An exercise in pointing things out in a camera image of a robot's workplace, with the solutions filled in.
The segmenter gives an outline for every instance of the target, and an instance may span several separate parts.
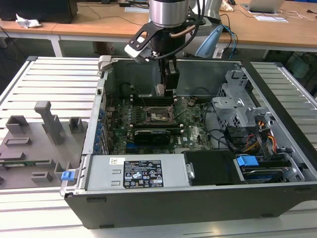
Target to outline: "desk leg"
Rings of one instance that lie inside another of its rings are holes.
[[[51,35],[49,37],[49,39],[50,39],[50,41],[52,43],[55,56],[56,57],[63,57],[64,52],[63,52],[63,49],[60,47],[60,44],[59,44],[59,36],[58,35]]]
[[[264,55],[263,55],[263,57],[262,57],[263,60],[266,60],[266,58],[267,58],[267,56],[268,56],[268,53],[269,53],[269,50],[266,50],[266,51],[264,52]]]
[[[8,45],[5,42],[5,37],[0,37],[0,47],[3,49],[8,47]]]

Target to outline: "computer case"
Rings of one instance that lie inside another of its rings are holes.
[[[71,23],[78,11],[76,0],[1,0],[0,18],[13,21],[16,14],[26,19]]]

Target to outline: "wooden desk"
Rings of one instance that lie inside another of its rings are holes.
[[[79,3],[73,22],[57,24],[53,28],[53,34],[131,38],[149,21],[148,13],[124,12],[125,8],[119,5],[85,7],[87,5],[89,4]]]
[[[236,0],[236,3],[240,4],[249,1]],[[259,49],[259,47],[265,49],[270,46],[272,50],[287,50],[287,48],[291,47],[302,48],[300,51],[310,51],[309,48],[317,51],[317,19],[315,16],[311,13],[306,13],[306,10],[301,7],[301,2],[286,1],[281,9],[297,11],[313,20],[295,19],[279,14],[280,17],[285,17],[288,23],[258,21],[252,18],[256,14],[248,13],[241,5],[235,5],[234,10],[240,10],[251,18],[246,17],[239,11],[221,11],[220,14],[226,13],[230,17],[231,29],[238,35],[238,47],[240,48],[244,48],[244,45],[249,45],[250,48],[254,49]],[[226,16],[222,16],[221,19],[223,24],[228,25]],[[220,38],[220,42],[228,42],[228,40],[229,36]]]
[[[231,29],[239,38],[239,48],[317,52],[317,19],[314,14],[306,12],[307,9],[317,11],[317,4],[286,1],[282,10],[297,11],[313,20],[287,17],[288,23],[282,23],[256,20],[254,14],[248,13],[239,5],[249,1],[236,0],[237,5],[234,6],[235,10],[240,10],[249,17],[239,11],[220,11],[220,15],[228,14],[230,17]],[[128,42],[141,25],[149,20],[147,13],[125,12],[118,5],[78,5],[78,14],[72,24],[44,23],[40,28],[24,29],[15,22],[3,22],[3,26],[12,37],[49,39],[55,55],[61,57],[63,53],[60,40]],[[226,16],[221,19],[224,24],[228,24]],[[225,48],[229,41],[229,34],[224,33],[218,46]]]

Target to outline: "aluminum workbench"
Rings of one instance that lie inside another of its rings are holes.
[[[11,115],[41,121],[33,111],[38,100],[50,100],[61,121],[81,117],[89,122],[96,91],[98,59],[46,58],[26,61],[0,96],[0,139]],[[253,63],[310,142],[317,147],[317,103],[273,63]],[[317,237],[317,201],[299,204],[278,218],[233,220],[152,227],[88,230],[59,194],[59,187],[0,190],[0,237]]]

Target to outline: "label sticker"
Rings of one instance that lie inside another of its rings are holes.
[[[123,165],[125,158],[110,158],[110,165]]]
[[[123,186],[125,188],[163,187],[160,160],[124,161]]]
[[[24,164],[12,164],[12,165],[4,165],[5,167],[24,167]]]

